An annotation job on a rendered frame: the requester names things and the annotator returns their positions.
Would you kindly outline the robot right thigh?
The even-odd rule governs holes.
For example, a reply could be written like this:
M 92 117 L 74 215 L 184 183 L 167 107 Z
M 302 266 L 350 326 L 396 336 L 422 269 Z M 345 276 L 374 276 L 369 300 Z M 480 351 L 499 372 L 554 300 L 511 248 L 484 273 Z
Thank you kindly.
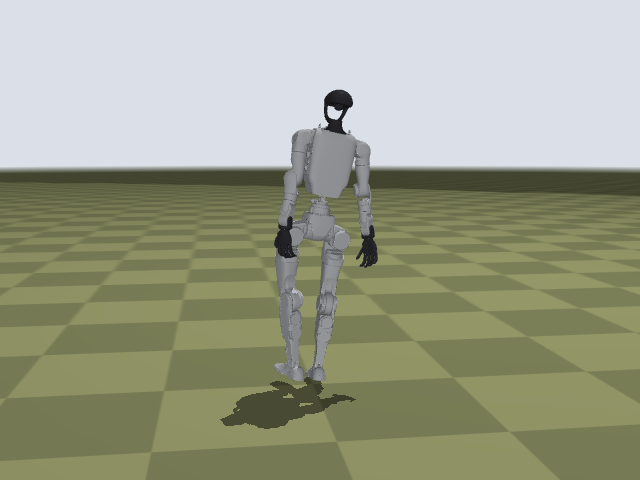
M 316 310 L 330 315 L 333 309 L 333 296 L 341 266 L 343 266 L 343 250 L 350 244 L 350 235 L 338 225 L 334 225 L 334 234 L 330 241 L 324 241 L 322 249 L 322 267 L 320 294 L 316 301 Z

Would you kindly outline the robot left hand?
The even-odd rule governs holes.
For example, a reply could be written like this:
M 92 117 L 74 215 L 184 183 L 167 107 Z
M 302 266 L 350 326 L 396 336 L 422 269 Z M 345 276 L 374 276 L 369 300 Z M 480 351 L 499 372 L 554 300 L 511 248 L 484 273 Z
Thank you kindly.
M 277 233 L 277 237 L 275 238 L 274 245 L 276 248 L 278 247 L 278 254 L 280 256 L 284 256 L 284 258 L 293 258 L 297 256 L 293 253 L 292 246 L 291 246 L 292 238 L 289 230 L 292 229 L 292 222 L 293 222 L 293 219 L 291 216 L 289 216 L 287 220 L 287 227 L 281 226 L 280 224 L 278 224 L 278 228 L 281 230 Z

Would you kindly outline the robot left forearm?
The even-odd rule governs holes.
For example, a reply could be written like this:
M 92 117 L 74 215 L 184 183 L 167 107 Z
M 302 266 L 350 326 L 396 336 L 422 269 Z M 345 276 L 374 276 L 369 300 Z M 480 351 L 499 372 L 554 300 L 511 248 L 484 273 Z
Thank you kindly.
M 297 196 L 299 196 L 299 190 L 296 188 L 297 178 L 294 171 L 287 171 L 284 175 L 284 197 L 282 205 L 280 207 L 279 224 L 287 227 L 288 217 L 293 219 L 295 213 L 295 206 Z M 293 222 L 292 222 L 293 223 Z

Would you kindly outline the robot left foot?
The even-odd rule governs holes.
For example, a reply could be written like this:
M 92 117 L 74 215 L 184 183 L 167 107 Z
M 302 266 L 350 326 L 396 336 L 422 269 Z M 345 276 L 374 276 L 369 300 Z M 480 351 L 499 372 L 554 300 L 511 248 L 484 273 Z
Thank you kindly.
M 287 364 L 288 364 L 288 362 L 287 363 L 276 363 L 276 364 L 274 364 L 274 369 L 277 372 L 288 376 L 292 380 L 303 381 L 304 380 L 304 371 L 303 371 L 302 367 L 297 366 L 296 363 L 294 363 L 294 368 L 290 368 L 290 367 L 288 367 Z

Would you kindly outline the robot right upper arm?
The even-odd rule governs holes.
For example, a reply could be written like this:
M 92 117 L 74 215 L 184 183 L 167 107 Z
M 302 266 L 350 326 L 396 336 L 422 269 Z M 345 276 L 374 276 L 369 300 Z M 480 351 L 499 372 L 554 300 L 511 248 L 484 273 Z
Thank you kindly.
M 355 197 L 369 196 L 369 176 L 370 176 L 370 147 L 367 143 L 357 140 L 357 148 L 355 153 L 355 171 L 357 183 L 353 184 L 353 193 Z

